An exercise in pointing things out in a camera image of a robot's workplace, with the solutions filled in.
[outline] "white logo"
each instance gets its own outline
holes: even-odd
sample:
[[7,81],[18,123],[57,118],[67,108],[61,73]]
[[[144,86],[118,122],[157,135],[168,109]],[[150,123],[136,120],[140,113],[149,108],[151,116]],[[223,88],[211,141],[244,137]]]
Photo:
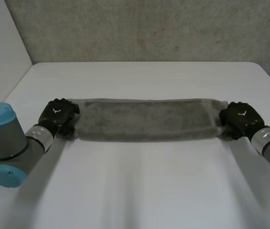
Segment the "white logo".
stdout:
[[245,111],[244,113],[242,113],[242,114],[239,114],[239,113],[238,113],[238,115],[244,115],[244,116],[245,116],[245,115],[246,115],[246,111]]
[[56,114],[57,112],[60,112],[60,111],[62,111],[62,110],[56,111],[56,110],[53,109],[53,111],[54,111],[54,113]]

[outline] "gray wall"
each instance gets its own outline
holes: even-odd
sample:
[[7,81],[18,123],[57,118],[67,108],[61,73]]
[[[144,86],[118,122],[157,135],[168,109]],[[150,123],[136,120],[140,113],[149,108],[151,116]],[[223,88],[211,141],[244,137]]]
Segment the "gray wall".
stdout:
[[33,63],[249,61],[270,75],[270,0],[5,0]]

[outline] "cloth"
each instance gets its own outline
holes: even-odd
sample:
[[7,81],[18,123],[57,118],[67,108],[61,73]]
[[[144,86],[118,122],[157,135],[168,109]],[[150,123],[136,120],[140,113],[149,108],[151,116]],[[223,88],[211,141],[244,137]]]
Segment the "cloth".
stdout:
[[69,99],[79,105],[68,139],[147,142],[221,135],[219,113],[228,102],[213,99]]

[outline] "table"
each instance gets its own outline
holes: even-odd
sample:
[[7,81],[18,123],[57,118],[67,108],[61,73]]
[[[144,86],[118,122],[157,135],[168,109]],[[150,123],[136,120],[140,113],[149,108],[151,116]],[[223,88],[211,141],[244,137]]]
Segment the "table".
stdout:
[[[27,131],[55,98],[243,101],[270,125],[270,77],[251,62],[39,63],[6,102]],[[270,228],[270,165],[246,139],[56,139],[22,187],[0,187],[1,228]]]

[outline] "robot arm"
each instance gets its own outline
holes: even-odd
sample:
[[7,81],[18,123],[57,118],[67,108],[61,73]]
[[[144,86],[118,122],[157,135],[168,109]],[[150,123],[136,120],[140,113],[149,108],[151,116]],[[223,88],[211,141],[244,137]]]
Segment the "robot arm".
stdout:
[[227,134],[237,140],[247,137],[255,150],[270,163],[270,127],[264,125],[260,115],[248,104],[230,103],[220,112],[222,125],[227,125]]
[[50,148],[56,133],[73,132],[70,122],[79,107],[66,99],[48,103],[38,124],[24,134],[9,104],[0,103],[0,185],[20,186]]

